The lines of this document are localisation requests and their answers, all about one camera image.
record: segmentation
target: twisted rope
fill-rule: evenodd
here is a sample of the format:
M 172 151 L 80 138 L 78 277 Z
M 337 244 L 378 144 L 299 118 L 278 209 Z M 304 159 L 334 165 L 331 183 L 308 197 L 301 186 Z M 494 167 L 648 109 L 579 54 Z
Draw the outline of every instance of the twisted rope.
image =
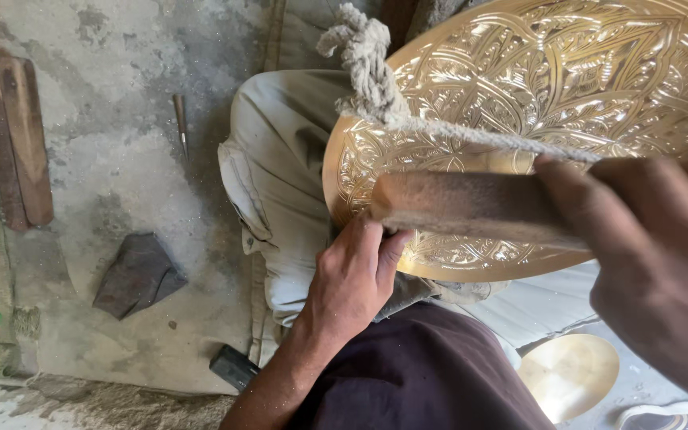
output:
M 386 64 L 389 29 L 376 19 L 368 19 L 351 3 L 339 7 L 336 25 L 320 37 L 317 52 L 331 57 L 342 48 L 344 70 L 352 77 L 355 95 L 336 102 L 341 115 L 358 116 L 387 129 L 425 132 L 464 142 L 475 142 L 499 149 L 548 154 L 552 158 L 595 163 L 598 154 L 581 149 L 561 149 L 519 135 L 486 132 L 442 120 L 432 121 L 412 116 L 405 98 L 395 82 L 395 74 Z

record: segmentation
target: dusty floor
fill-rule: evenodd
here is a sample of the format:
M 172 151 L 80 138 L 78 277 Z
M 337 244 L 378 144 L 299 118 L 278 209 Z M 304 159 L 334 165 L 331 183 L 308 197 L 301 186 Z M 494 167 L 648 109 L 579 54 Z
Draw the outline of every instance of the dusty floor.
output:
M 233 396 L 175 396 L 124 384 L 44 376 L 0 386 L 0 430 L 197 430 L 216 428 Z
M 216 149 L 233 94 L 262 71 L 270 6 L 0 0 L 1 45 L 36 65 L 50 162 L 55 220 L 8 234 L 18 304 L 42 309 L 44 372 L 233 391 L 207 363 L 221 343 L 248 349 L 250 268 Z M 190 166 L 173 93 L 186 98 Z M 118 322 L 92 299 L 124 236 L 145 231 L 190 283 Z

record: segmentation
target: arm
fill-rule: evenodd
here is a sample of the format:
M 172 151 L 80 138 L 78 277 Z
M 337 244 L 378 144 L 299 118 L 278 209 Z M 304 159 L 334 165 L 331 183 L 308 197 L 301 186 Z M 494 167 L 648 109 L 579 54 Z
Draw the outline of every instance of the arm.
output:
M 536 171 L 602 266 L 593 308 L 688 390 L 688 162 L 614 158 L 581 175 L 541 157 Z
M 363 214 L 317 256 L 307 303 L 291 332 L 235 401 L 220 429 L 288 424 L 326 365 L 368 327 L 392 293 L 397 262 L 412 232 L 382 242 L 383 232 L 380 223 Z

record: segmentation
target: human hand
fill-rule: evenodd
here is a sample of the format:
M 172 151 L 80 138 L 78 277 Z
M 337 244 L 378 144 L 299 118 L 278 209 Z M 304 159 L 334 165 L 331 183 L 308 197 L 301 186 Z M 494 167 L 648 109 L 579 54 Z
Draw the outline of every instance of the human hand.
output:
M 614 158 L 581 175 L 540 157 L 535 170 L 602 267 L 592 307 L 688 389 L 688 162 Z
M 382 242 L 383 234 L 366 210 L 317 255 L 307 303 L 294 326 L 301 322 L 340 346 L 368 327 L 391 296 L 397 262 L 413 230 Z

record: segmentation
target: small brass plate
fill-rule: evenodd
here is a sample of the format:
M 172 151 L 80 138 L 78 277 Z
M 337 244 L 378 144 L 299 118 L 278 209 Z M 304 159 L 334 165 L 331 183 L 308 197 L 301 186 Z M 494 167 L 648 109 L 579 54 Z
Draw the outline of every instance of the small brass plate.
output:
M 422 34 L 388 64 L 413 115 L 605 156 L 688 158 L 688 0 L 493 0 Z M 528 174 L 533 159 L 342 117 L 322 181 L 343 226 L 385 172 Z M 417 232 L 398 269 L 442 281 L 504 281 L 590 258 Z
M 601 402 L 615 385 L 619 370 L 612 344 L 590 334 L 569 334 L 531 350 L 517 374 L 557 424 Z

